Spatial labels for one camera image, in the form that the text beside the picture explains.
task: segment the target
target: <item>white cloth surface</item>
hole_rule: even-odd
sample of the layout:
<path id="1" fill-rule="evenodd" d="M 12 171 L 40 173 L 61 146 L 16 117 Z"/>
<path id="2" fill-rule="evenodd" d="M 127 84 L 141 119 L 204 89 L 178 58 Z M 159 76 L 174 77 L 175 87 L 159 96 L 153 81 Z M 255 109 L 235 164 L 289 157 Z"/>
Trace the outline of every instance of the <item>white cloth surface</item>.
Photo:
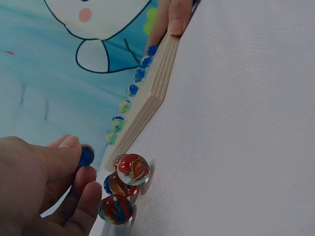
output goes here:
<path id="1" fill-rule="evenodd" d="M 314 104 L 314 0 L 203 0 L 128 151 L 154 165 L 134 223 L 91 235 L 314 236 Z"/>

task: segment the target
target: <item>pink cheek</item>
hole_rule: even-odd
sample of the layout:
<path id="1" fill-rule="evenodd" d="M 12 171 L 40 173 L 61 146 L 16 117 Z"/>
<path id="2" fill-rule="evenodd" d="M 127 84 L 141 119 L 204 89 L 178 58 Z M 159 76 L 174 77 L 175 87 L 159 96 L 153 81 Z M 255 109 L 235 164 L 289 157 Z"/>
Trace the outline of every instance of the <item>pink cheek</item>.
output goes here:
<path id="1" fill-rule="evenodd" d="M 88 22 L 92 17 L 92 11 L 89 8 L 83 8 L 79 13 L 79 20 L 83 23 Z"/>

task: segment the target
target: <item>cartoon character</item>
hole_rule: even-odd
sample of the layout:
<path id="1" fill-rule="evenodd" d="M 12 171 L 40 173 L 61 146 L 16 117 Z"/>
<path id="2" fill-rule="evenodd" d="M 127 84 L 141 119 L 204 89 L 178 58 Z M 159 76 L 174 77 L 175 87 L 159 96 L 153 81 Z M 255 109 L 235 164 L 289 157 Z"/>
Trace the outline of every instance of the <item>cartoon character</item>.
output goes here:
<path id="1" fill-rule="evenodd" d="M 80 67 L 94 73 L 112 73 L 138 66 L 156 10 L 151 0 L 45 3 L 70 34 L 83 40 L 76 53 Z"/>

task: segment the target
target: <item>red swirl marble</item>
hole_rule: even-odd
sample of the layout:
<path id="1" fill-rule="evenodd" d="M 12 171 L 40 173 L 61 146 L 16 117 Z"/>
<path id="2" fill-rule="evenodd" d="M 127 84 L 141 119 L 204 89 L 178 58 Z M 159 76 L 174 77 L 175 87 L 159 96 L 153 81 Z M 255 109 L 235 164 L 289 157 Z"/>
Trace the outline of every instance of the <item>red swirl marble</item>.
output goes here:
<path id="1" fill-rule="evenodd" d="M 127 185 L 137 186 L 144 183 L 149 173 L 149 164 L 138 154 L 127 154 L 123 156 L 117 165 L 118 177 Z"/>
<path id="2" fill-rule="evenodd" d="M 108 186 L 112 194 L 129 197 L 137 193 L 137 186 L 130 186 L 123 183 L 117 174 L 117 171 L 112 173 L 108 179 Z"/>
<path id="3" fill-rule="evenodd" d="M 130 201 L 121 195 L 110 195 L 98 205 L 98 215 L 114 225 L 126 223 L 133 215 Z"/>
<path id="4" fill-rule="evenodd" d="M 126 154 L 120 154 L 118 156 L 116 156 L 116 159 L 113 163 L 113 170 L 116 171 L 117 170 L 117 166 L 118 166 L 118 162 L 120 161 L 120 159 L 123 157 L 123 156 L 126 156 Z"/>

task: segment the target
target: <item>small marble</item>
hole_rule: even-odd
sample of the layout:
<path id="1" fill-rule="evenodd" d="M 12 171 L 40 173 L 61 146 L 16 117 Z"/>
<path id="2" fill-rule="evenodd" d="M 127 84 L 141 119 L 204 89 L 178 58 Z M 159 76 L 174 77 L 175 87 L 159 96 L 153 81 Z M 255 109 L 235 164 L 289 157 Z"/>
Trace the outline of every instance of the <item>small marble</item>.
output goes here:
<path id="1" fill-rule="evenodd" d="M 117 174 L 117 171 L 109 175 L 108 181 L 105 183 L 104 188 L 109 188 L 112 194 L 118 194 L 121 196 L 129 197 L 137 193 L 137 186 L 130 186 L 123 183 Z"/>
<path id="2" fill-rule="evenodd" d="M 79 166 L 89 166 L 94 161 L 94 151 L 89 146 L 81 146 L 82 152 Z"/>
<path id="3" fill-rule="evenodd" d="M 152 46 L 148 47 L 147 54 L 152 57 L 155 55 L 157 50 L 158 50 L 158 47 L 155 45 L 152 45 Z"/>
<path id="4" fill-rule="evenodd" d="M 137 186 L 147 180 L 150 174 L 150 167 L 142 156 L 127 154 L 119 160 L 117 174 L 125 184 Z"/>
<path id="5" fill-rule="evenodd" d="M 134 97 L 137 92 L 138 92 L 139 88 L 137 85 L 130 85 L 127 89 L 126 89 L 126 92 L 128 94 L 128 96 L 130 97 Z"/>
<path id="6" fill-rule="evenodd" d="M 128 113 L 131 109 L 131 102 L 129 100 L 125 100 L 123 101 L 120 105 L 119 105 L 119 109 L 121 111 L 121 113 Z"/>
<path id="7" fill-rule="evenodd" d="M 118 166 L 118 162 L 120 161 L 120 159 L 122 157 L 126 156 L 126 154 L 119 154 L 118 156 L 116 156 L 115 161 L 113 162 L 113 170 L 116 171 L 117 170 L 117 166 Z"/>
<path id="8" fill-rule="evenodd" d="M 146 76 L 146 70 L 143 68 L 139 68 L 134 73 L 133 79 L 135 82 L 141 82 L 145 76 Z"/>
<path id="9" fill-rule="evenodd" d="M 113 192 L 112 192 L 112 190 L 110 189 L 110 187 L 109 187 L 109 185 L 108 185 L 109 177 L 110 177 L 110 175 L 106 177 L 106 179 L 104 180 L 104 185 L 103 185 L 103 186 L 104 186 L 105 192 L 106 192 L 108 195 L 112 195 Z"/>
<path id="10" fill-rule="evenodd" d="M 151 65 L 153 59 L 151 56 L 144 56 L 140 61 L 141 68 L 147 68 Z"/>
<path id="11" fill-rule="evenodd" d="M 99 203 L 98 215 L 110 224 L 121 225 L 131 219 L 133 208 L 126 197 L 110 195 Z"/>
<path id="12" fill-rule="evenodd" d="M 121 119 L 115 119 L 112 121 L 112 130 L 114 133 L 120 133 L 124 127 L 125 122 Z"/>
<path id="13" fill-rule="evenodd" d="M 114 145 L 116 139 L 117 139 L 117 134 L 116 134 L 116 133 L 108 132 L 108 133 L 106 134 L 105 141 L 106 141 L 106 143 L 107 143 L 108 145 Z"/>
<path id="14" fill-rule="evenodd" d="M 125 120 L 125 116 L 123 114 L 113 116 L 112 120 L 116 120 L 116 119 Z"/>

